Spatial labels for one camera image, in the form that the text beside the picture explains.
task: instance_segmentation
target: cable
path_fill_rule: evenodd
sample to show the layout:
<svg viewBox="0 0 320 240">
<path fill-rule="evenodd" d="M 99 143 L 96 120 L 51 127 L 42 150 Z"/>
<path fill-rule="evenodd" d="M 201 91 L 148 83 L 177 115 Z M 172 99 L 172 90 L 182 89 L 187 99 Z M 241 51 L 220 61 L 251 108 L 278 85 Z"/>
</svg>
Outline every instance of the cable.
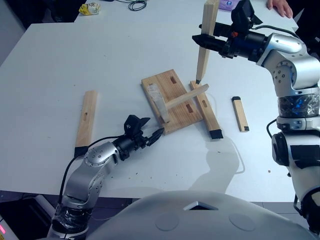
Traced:
<svg viewBox="0 0 320 240">
<path fill-rule="evenodd" d="M 100 138 L 99 140 L 97 141 L 94 141 L 93 143 L 91 143 L 88 148 L 92 147 L 93 145 L 103 141 L 103 140 L 106 140 L 106 139 L 117 139 L 119 137 L 122 137 L 123 135 L 120 135 L 120 136 L 107 136 L 107 137 L 103 137 L 103 138 Z M 66 183 L 66 178 L 67 178 L 67 174 L 68 174 L 68 171 L 69 171 L 69 168 L 71 166 L 71 164 L 80 156 L 76 156 L 74 158 L 72 158 L 72 160 L 69 162 L 68 166 L 66 166 L 66 169 L 64 171 L 64 175 L 63 175 L 63 178 L 62 178 L 62 183 L 61 183 L 61 187 L 60 187 L 60 192 L 59 192 L 59 200 L 58 200 L 58 204 L 61 204 L 62 202 L 62 196 L 63 196 L 63 192 L 64 192 L 64 188 L 65 188 L 65 183 Z"/>
<path fill-rule="evenodd" d="M 133 12 L 140 11 L 147 6 L 147 0 L 116 0 L 116 1 L 120 3 L 129 4 L 128 9 Z"/>
<path fill-rule="evenodd" d="M 255 28 L 252 28 L 253 30 L 258 30 L 258 29 L 272 29 L 272 30 L 277 30 L 277 31 L 280 31 L 280 32 L 284 32 L 284 33 L 287 33 L 287 34 L 291 34 L 292 36 L 296 37 L 297 39 L 300 39 L 300 37 L 295 34 L 293 31 L 289 31 L 289 30 L 286 30 L 286 29 L 283 29 L 283 28 L 279 28 L 279 27 L 275 27 L 275 26 L 270 26 L 270 25 L 261 25 L 261 26 L 257 26 Z"/>
<path fill-rule="evenodd" d="M 277 119 L 272 120 L 272 121 L 269 122 L 268 125 L 266 126 L 266 131 L 268 132 L 270 138 L 272 138 L 272 135 L 271 135 L 271 133 L 270 133 L 270 131 L 269 131 L 269 127 L 270 127 L 270 125 L 273 124 L 275 121 L 277 121 Z"/>
<path fill-rule="evenodd" d="M 108 219 L 112 219 L 113 216 L 107 217 L 107 218 L 103 218 L 103 219 L 96 219 L 96 218 L 94 218 L 93 216 L 91 216 L 91 218 L 92 218 L 93 220 L 96 220 L 96 221 L 105 221 L 105 220 L 108 220 Z"/>
<path fill-rule="evenodd" d="M 69 168 L 70 168 L 71 164 L 72 164 L 77 158 L 78 158 L 78 157 L 72 158 L 72 160 L 69 162 L 68 166 L 66 166 L 66 169 L 65 169 L 65 171 L 64 171 L 64 175 L 63 175 L 63 178 L 62 178 L 61 187 L 60 187 L 58 204 L 61 204 L 61 202 L 62 202 L 62 194 L 63 194 L 63 191 L 64 191 L 65 182 L 66 182 L 66 177 L 67 177 Z"/>
<path fill-rule="evenodd" d="M 93 143 L 91 143 L 88 148 L 91 148 L 93 145 L 103 141 L 103 140 L 106 140 L 106 139 L 118 139 L 120 137 L 123 137 L 124 135 L 120 135 L 120 136 L 107 136 L 107 137 L 103 137 L 103 138 L 100 138 L 99 140 L 97 141 L 94 141 Z"/>
</svg>

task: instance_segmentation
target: wooden block with slot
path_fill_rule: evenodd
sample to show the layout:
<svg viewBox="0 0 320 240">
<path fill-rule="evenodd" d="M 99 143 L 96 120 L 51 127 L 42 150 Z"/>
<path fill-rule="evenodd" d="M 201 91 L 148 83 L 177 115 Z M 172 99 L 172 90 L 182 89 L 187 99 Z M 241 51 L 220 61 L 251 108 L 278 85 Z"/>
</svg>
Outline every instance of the wooden block with slot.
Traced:
<svg viewBox="0 0 320 240">
<path fill-rule="evenodd" d="M 168 113 L 168 110 L 179 105 L 182 104 L 184 102 L 186 102 L 187 100 L 190 100 L 192 98 L 194 98 L 195 96 L 205 92 L 207 89 L 209 88 L 208 84 L 205 84 L 203 86 L 197 87 L 196 89 L 189 91 L 181 96 L 178 96 L 177 98 L 169 101 L 169 102 L 165 102 L 164 97 L 161 94 L 161 91 L 158 87 L 157 84 L 152 83 L 149 84 L 146 88 L 148 95 L 152 98 L 156 108 L 158 109 L 163 121 L 165 123 L 170 122 L 170 116 Z"/>
<path fill-rule="evenodd" d="M 207 0 L 203 7 L 201 34 L 213 35 L 216 25 L 219 0 Z M 208 65 L 210 50 L 199 47 L 196 80 L 201 81 Z"/>
<path fill-rule="evenodd" d="M 248 127 L 244 107 L 242 106 L 241 98 L 239 96 L 234 96 L 232 98 L 232 102 L 233 102 L 236 120 L 238 122 L 240 132 L 248 132 L 249 127 Z"/>
<path fill-rule="evenodd" d="M 191 89 L 197 89 L 201 85 L 196 84 L 195 81 L 190 82 Z M 208 98 L 205 93 L 201 93 L 195 97 L 197 104 L 200 108 L 200 112 L 204 119 L 205 125 L 212 139 L 223 139 L 222 131 L 220 129 L 219 123 L 216 119 L 214 111 L 210 106 Z"/>
<path fill-rule="evenodd" d="M 81 156 L 87 152 L 91 143 L 98 93 L 94 90 L 86 91 L 83 100 L 81 119 L 76 136 L 74 156 Z"/>
<path fill-rule="evenodd" d="M 164 122 L 158 108 L 148 94 L 147 88 L 151 84 L 156 84 L 158 86 L 166 103 L 178 98 L 183 94 L 186 94 L 187 91 L 173 69 L 145 78 L 141 81 L 141 85 L 152 107 L 152 110 L 158 122 L 164 127 L 165 135 L 202 120 L 201 114 L 197 110 L 196 105 L 192 99 L 189 99 L 169 109 L 168 114 L 170 121 Z"/>
</svg>

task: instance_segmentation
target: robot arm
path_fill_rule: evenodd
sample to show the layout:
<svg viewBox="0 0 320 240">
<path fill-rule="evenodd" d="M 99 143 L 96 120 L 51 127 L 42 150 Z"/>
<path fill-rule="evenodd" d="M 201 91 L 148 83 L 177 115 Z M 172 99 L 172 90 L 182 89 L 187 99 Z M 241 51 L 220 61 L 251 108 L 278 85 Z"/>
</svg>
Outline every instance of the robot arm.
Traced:
<svg viewBox="0 0 320 240">
<path fill-rule="evenodd" d="M 192 36 L 200 47 L 224 58 L 241 56 L 266 68 L 278 97 L 277 127 L 272 136 L 273 159 L 288 168 L 301 209 L 310 230 L 320 232 L 320 62 L 307 53 L 298 38 L 250 31 L 262 22 L 249 0 L 242 0 L 231 13 L 232 25 L 216 23 L 213 35 Z"/>
<path fill-rule="evenodd" d="M 82 240 L 86 238 L 88 221 L 98 200 L 106 176 L 118 164 L 130 156 L 130 152 L 151 146 L 164 129 L 144 137 L 141 127 L 150 118 L 139 119 L 130 115 L 124 123 L 125 134 L 113 142 L 91 148 L 81 165 L 71 174 L 56 213 L 52 219 L 48 237 Z"/>
</svg>

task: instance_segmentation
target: white table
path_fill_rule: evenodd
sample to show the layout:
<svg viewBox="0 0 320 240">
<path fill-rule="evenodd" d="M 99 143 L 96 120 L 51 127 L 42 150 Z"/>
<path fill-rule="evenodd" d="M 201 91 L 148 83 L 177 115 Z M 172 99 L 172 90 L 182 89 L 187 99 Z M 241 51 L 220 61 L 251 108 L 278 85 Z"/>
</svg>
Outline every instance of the white table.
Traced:
<svg viewBox="0 0 320 240">
<path fill-rule="evenodd" d="M 76 23 L 169 23 L 193 24 L 202 23 L 204 3 L 206 0 L 148 0 L 141 11 L 130 11 L 128 4 L 103 0 L 87 0 L 101 5 L 98 15 L 84 16 L 79 14 Z M 272 25 L 292 31 L 297 30 L 296 22 L 291 18 L 281 17 L 275 9 L 268 10 L 267 0 L 251 0 L 255 15 L 264 25 Z M 218 10 L 217 22 L 231 24 L 231 12 Z"/>
<path fill-rule="evenodd" d="M 151 117 L 144 129 L 151 134 L 158 124 L 141 79 L 175 69 L 189 89 L 199 49 L 191 36 L 199 31 L 190 23 L 32 25 L 0 67 L 0 189 L 58 194 L 73 157 L 85 91 L 99 92 L 93 140 L 122 134 L 129 114 Z M 247 201 L 292 201 L 291 179 L 273 161 L 265 130 L 278 115 L 267 70 L 212 52 L 203 83 L 210 85 L 207 95 L 224 139 L 210 140 L 203 122 L 163 136 L 121 161 L 101 197 L 192 189 Z M 233 96 L 242 98 L 249 132 L 239 132 Z"/>
</svg>

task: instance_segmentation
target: wooden stick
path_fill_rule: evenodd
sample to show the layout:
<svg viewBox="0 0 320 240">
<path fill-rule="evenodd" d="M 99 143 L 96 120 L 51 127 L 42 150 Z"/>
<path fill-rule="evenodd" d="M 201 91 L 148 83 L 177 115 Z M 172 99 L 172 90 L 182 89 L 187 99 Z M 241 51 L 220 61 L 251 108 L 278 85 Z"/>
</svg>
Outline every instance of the wooden stick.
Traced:
<svg viewBox="0 0 320 240">
<path fill-rule="evenodd" d="M 156 90 L 155 96 L 158 96 L 161 93 L 161 96 L 159 96 L 159 98 L 163 98 L 165 103 L 183 94 L 186 94 L 187 90 L 180 81 L 175 70 L 171 69 L 169 71 L 147 77 L 141 81 L 141 85 L 146 98 L 153 110 L 155 118 L 164 128 L 164 135 L 173 133 L 203 119 L 192 99 L 189 99 L 184 103 L 168 110 L 167 112 L 169 122 L 164 121 L 164 119 L 162 118 L 159 108 L 157 107 L 155 101 L 151 96 L 153 95 L 153 93 L 150 94 L 150 92 Z"/>
<path fill-rule="evenodd" d="M 170 121 L 169 117 L 169 109 L 172 109 L 173 107 L 184 103 L 185 101 L 188 101 L 189 99 L 192 99 L 193 97 L 205 92 L 209 88 L 208 84 L 205 84 L 203 86 L 197 87 L 196 89 L 187 92 L 183 95 L 178 96 L 177 98 L 168 101 L 165 103 L 165 99 L 161 94 L 161 91 L 159 87 L 156 84 L 150 84 L 147 87 L 147 92 L 149 93 L 150 97 L 152 98 L 155 106 L 157 107 L 160 116 L 162 117 L 163 121 L 165 123 L 168 123 Z"/>
<path fill-rule="evenodd" d="M 190 82 L 191 89 L 197 89 L 201 85 L 196 84 L 196 81 Z M 216 116 L 214 114 L 214 111 L 212 110 L 212 107 L 210 106 L 210 103 L 208 101 L 208 98 L 206 94 L 203 92 L 195 97 L 197 104 L 200 108 L 200 112 L 202 114 L 202 117 L 204 119 L 205 125 L 207 130 L 209 131 L 209 134 L 212 139 L 223 139 L 222 131 L 220 129 L 219 123 L 216 119 Z"/>
<path fill-rule="evenodd" d="M 234 96 L 232 98 L 232 102 L 233 102 L 235 116 L 238 122 L 240 132 L 249 131 L 249 127 L 248 127 L 244 107 L 242 106 L 241 98 L 239 96 Z"/>
<path fill-rule="evenodd" d="M 199 95 L 199 94 L 202 94 L 203 92 L 207 91 L 207 89 L 209 88 L 209 85 L 208 84 L 205 84 L 203 86 L 200 86 L 200 87 L 197 87 L 196 89 L 190 91 L 190 92 L 187 92 L 186 94 L 183 94 L 181 96 L 178 96 L 177 98 L 171 100 L 171 101 L 168 101 L 166 104 L 165 104 L 165 107 L 167 110 L 179 105 L 179 104 L 182 104 L 184 103 L 185 101 L 189 100 L 189 99 L 192 99 L 194 98 L 195 96 Z"/>
<path fill-rule="evenodd" d="M 75 142 L 75 157 L 85 154 L 88 150 L 88 146 L 91 143 L 97 96 L 98 93 L 94 90 L 85 92 L 81 112 L 81 119 Z"/>
<path fill-rule="evenodd" d="M 203 7 L 201 34 L 213 35 L 216 25 L 219 0 L 207 0 Z M 196 67 L 196 80 L 201 81 L 208 65 L 210 50 L 199 47 L 198 64 Z"/>
</svg>

